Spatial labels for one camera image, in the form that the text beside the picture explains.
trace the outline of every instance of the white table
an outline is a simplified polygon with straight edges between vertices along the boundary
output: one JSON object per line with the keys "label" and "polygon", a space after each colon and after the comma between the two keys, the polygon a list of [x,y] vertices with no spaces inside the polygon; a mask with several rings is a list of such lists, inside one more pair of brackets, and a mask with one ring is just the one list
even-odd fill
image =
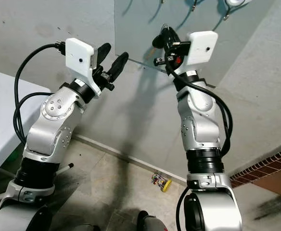
{"label": "white table", "polygon": [[[13,129],[14,106],[14,77],[0,73],[0,166],[20,144]],[[33,92],[50,92],[49,89],[19,80],[19,100]],[[21,116],[26,135],[31,125],[39,115],[41,103],[46,96],[34,96],[21,107]]]}

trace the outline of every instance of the baseboard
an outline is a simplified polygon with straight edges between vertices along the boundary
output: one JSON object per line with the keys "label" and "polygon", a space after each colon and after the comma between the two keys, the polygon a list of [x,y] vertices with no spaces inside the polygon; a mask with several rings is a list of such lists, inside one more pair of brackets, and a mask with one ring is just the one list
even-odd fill
{"label": "baseboard", "polygon": [[146,169],[148,171],[165,175],[166,177],[172,179],[172,181],[177,182],[177,183],[179,183],[179,184],[181,184],[183,186],[186,186],[186,184],[187,184],[186,183],[186,179],[184,179],[184,178],[182,178],[180,176],[172,174],[171,172],[167,172],[167,171],[165,171],[165,170],[163,170],[161,168],[153,166],[153,165],[151,165],[151,164],[149,164],[147,162],[144,162],[142,160],[139,160],[139,159],[137,159],[135,157],[124,155],[119,150],[116,150],[116,149],[114,149],[112,147],[109,147],[109,146],[107,146],[105,144],[102,144],[102,143],[99,143],[99,142],[94,141],[92,139],[89,139],[89,138],[87,138],[85,136],[82,136],[82,135],[79,135],[79,134],[75,134],[75,135],[73,135],[73,139],[75,139],[77,141],[80,141],[82,143],[88,144],[88,145],[90,145],[90,146],[92,146],[92,147],[94,147],[96,149],[99,149],[99,150],[101,150],[103,152],[106,152],[108,154],[114,155],[114,156],[116,156],[116,157],[118,157],[120,159],[123,159],[123,160],[125,160],[125,161],[127,161],[129,163],[132,163],[132,164],[135,164],[137,166],[140,166],[140,167],[142,167],[142,168],[144,168],[144,169]]}

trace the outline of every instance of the floor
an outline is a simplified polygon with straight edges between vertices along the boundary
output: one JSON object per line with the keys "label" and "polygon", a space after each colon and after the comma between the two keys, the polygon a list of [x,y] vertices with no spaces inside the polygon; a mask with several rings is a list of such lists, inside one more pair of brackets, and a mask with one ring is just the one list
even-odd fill
{"label": "floor", "polygon": [[[163,193],[151,184],[152,172],[76,140],[62,165],[71,162],[74,168],[55,182],[52,231],[70,231],[82,223],[99,225],[102,231],[136,230],[137,214],[143,209],[161,219],[169,231],[176,230],[175,209],[184,186],[173,182]],[[0,193],[8,181],[1,176]],[[281,196],[252,184],[234,191],[244,231],[281,230]],[[183,211],[180,220],[184,224]]]}

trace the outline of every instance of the concrete wall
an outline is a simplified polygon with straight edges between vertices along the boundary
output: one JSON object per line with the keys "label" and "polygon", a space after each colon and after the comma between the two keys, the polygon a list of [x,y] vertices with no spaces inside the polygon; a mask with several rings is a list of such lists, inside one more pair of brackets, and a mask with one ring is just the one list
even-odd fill
{"label": "concrete wall", "polygon": [[[114,1],[0,0],[1,72],[15,75],[35,48],[69,37],[114,45]],[[105,69],[114,58],[113,49]],[[64,57],[55,51],[35,57],[21,78],[52,91],[71,80]],[[176,91],[165,74],[129,61],[115,85],[113,92],[90,102],[76,132],[185,177]],[[235,123],[232,148],[224,158],[228,172],[281,145],[281,0],[215,91]]]}

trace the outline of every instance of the electrical cable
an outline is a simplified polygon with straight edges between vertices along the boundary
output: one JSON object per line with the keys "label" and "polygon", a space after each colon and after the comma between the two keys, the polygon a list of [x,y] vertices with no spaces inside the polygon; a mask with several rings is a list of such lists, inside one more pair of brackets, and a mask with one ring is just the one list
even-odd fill
{"label": "electrical cable", "polygon": [[226,136],[223,147],[222,147],[222,150],[221,150],[221,156],[223,157],[227,154],[227,152],[230,149],[230,137],[231,137],[232,128],[233,128],[233,121],[232,121],[231,112],[230,112],[229,108],[227,107],[227,105],[224,103],[224,101],[220,97],[215,95],[213,92],[211,92],[211,91],[209,91],[205,88],[199,87],[197,85],[191,84],[188,81],[186,81],[183,77],[176,74],[176,72],[173,70],[173,68],[171,67],[171,65],[169,63],[169,60],[168,60],[168,56],[171,54],[171,52],[173,50],[175,50],[175,49],[170,48],[167,52],[165,52],[164,60],[165,60],[167,70],[174,76],[174,78],[179,79],[186,86],[189,86],[193,89],[199,90],[199,91],[211,96],[212,98],[214,98],[217,102],[217,105],[221,109],[223,122],[224,122],[224,128],[225,128],[225,136]]}
{"label": "electrical cable", "polygon": [[183,190],[183,192],[182,192],[182,194],[181,194],[181,196],[180,196],[180,198],[179,198],[179,200],[178,200],[177,207],[176,207],[176,226],[177,226],[177,230],[178,230],[178,231],[181,231],[180,219],[179,219],[180,206],[181,206],[182,200],[183,200],[185,194],[187,194],[188,190],[189,190],[188,187],[186,187],[186,188]]}
{"label": "electrical cable", "polygon": [[16,133],[16,135],[18,136],[18,138],[20,139],[20,141],[22,142],[23,145],[26,144],[26,139],[25,137],[22,136],[21,131],[19,130],[18,126],[17,126],[17,118],[18,115],[20,115],[20,108],[23,105],[23,103],[28,100],[30,97],[36,96],[36,95],[52,95],[53,93],[49,93],[49,92],[34,92],[31,94],[26,95],[16,106],[14,114],[13,114],[13,127],[14,127],[14,131]]}
{"label": "electrical cable", "polygon": [[[45,50],[47,48],[59,48],[59,46],[60,45],[57,44],[57,43],[51,43],[51,44],[47,44],[47,45],[41,46],[38,49],[36,49],[33,52],[31,52],[30,55],[27,56],[26,59],[22,62],[22,64],[20,65],[20,67],[19,67],[19,69],[18,69],[18,71],[17,71],[17,73],[15,75],[15,79],[14,79],[14,103],[15,103],[15,107],[17,107],[17,105],[19,103],[19,92],[18,92],[18,90],[19,90],[18,89],[19,78],[20,78],[21,72],[24,69],[25,65],[28,63],[28,61],[32,57],[34,57],[40,51],[43,51],[43,50]],[[23,125],[22,125],[22,120],[21,120],[21,115],[20,114],[17,115],[17,126],[18,126],[18,130],[20,132],[21,140],[25,140],[25,135],[24,135],[24,131],[23,131]]]}

